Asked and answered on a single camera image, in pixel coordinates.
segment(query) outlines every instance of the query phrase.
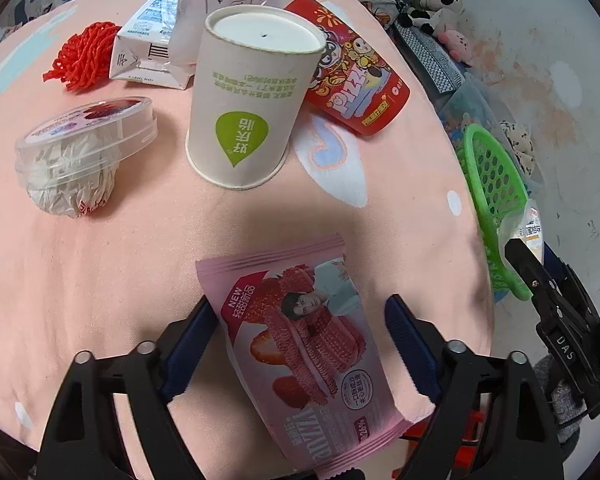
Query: white paper cup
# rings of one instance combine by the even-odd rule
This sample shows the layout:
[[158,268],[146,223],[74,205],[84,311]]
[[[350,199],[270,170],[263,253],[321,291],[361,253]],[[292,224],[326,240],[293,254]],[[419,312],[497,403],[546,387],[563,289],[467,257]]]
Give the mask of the white paper cup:
[[238,5],[208,15],[186,139],[194,170],[229,189],[274,176],[324,47],[322,32],[287,10]]

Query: blue gripper pad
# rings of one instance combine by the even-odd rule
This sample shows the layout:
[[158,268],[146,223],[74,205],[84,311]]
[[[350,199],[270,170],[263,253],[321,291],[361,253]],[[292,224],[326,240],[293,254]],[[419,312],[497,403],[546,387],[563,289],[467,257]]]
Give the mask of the blue gripper pad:
[[418,393],[437,403],[443,394],[438,381],[438,361],[417,329],[415,321],[400,296],[394,294],[386,301],[384,322],[411,380]]
[[560,283],[564,279],[562,262],[547,244],[544,244],[544,264],[542,266],[555,283]]
[[173,397],[187,389],[217,325],[216,313],[211,304],[205,301],[164,364],[166,380],[160,392],[165,402],[171,402]]

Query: pink bedsheet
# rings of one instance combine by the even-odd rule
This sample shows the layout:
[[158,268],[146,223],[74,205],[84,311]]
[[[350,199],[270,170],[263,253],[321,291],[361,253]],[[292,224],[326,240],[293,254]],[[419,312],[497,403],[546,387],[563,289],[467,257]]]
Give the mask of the pink bedsheet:
[[[0,428],[37,448],[72,356],[126,353],[185,317],[202,293],[195,260],[333,232],[346,240],[347,266],[398,409],[413,422],[426,416],[431,405],[416,393],[384,327],[384,301],[400,293],[447,338],[485,353],[491,295],[461,170],[390,39],[356,0],[328,0],[410,86],[409,101],[370,139],[303,109],[280,173],[231,192],[200,179],[186,161],[190,88],[113,81],[71,94],[57,81],[42,82],[69,36],[95,21],[122,25],[144,1],[76,0],[0,44]],[[136,94],[154,100],[159,133],[121,163],[110,202],[81,219],[39,211],[16,180],[16,138],[77,105]],[[128,404],[118,406],[136,474],[150,478]],[[170,410],[209,480],[291,471],[242,390],[220,331]]]

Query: plastic container lid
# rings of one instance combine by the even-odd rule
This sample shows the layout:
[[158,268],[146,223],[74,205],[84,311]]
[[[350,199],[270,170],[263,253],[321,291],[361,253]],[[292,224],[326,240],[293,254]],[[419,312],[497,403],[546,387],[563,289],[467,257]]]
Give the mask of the plastic container lid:
[[18,182],[59,186],[139,152],[158,134],[151,99],[125,97],[74,108],[16,142]]

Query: barcode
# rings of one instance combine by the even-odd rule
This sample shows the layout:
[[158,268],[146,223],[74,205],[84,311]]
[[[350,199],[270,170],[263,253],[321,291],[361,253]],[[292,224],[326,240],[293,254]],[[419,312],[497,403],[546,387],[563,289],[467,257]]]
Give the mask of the barcode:
[[149,57],[169,57],[168,48],[152,43],[149,45]]

